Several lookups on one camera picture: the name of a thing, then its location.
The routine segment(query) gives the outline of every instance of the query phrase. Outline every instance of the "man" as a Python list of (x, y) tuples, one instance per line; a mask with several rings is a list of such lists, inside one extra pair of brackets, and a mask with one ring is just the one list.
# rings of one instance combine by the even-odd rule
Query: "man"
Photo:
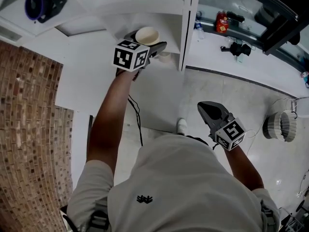
[[(108, 215), (109, 231), (278, 231), (278, 209), (239, 146), (225, 151), (232, 176), (202, 140), (162, 136), (140, 149), (130, 178), (113, 186), (135, 74), (114, 79), (93, 124), (87, 161), (67, 210), (78, 231), (107, 228), (107, 219), (95, 211)], [(181, 119), (178, 133), (185, 128)]]

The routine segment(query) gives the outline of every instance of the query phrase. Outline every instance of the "brick wall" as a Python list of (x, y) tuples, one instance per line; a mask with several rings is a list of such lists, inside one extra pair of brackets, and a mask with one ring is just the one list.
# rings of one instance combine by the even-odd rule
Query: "brick wall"
[(73, 111), (55, 106), (62, 65), (0, 41), (0, 230), (64, 231)]

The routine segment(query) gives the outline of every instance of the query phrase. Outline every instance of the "white t-shirt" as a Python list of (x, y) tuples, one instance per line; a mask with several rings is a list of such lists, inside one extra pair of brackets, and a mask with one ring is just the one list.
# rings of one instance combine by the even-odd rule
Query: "white t-shirt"
[(262, 200), (278, 230), (279, 212), (266, 189), (248, 190), (205, 144), (168, 135), (140, 149), (130, 178), (119, 185), (107, 164), (87, 162), (67, 215), (80, 231), (99, 203), (111, 231), (261, 232)]

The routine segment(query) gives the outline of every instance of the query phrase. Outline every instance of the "sneaker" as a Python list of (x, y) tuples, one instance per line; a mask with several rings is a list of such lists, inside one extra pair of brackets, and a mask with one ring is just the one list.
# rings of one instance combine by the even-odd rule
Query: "sneaker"
[(177, 134), (185, 136), (187, 133), (187, 122), (184, 118), (180, 118), (177, 123)]

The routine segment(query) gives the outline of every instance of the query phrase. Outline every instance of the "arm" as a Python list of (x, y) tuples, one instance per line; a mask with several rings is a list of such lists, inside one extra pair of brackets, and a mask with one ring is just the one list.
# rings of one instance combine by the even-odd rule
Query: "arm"
[(225, 150), (225, 154), (233, 175), (237, 180), (251, 191), (264, 188), (260, 174), (239, 146), (231, 151)]
[(100, 160), (115, 172), (126, 104), (136, 72), (115, 77), (96, 116), (90, 133), (87, 161)]

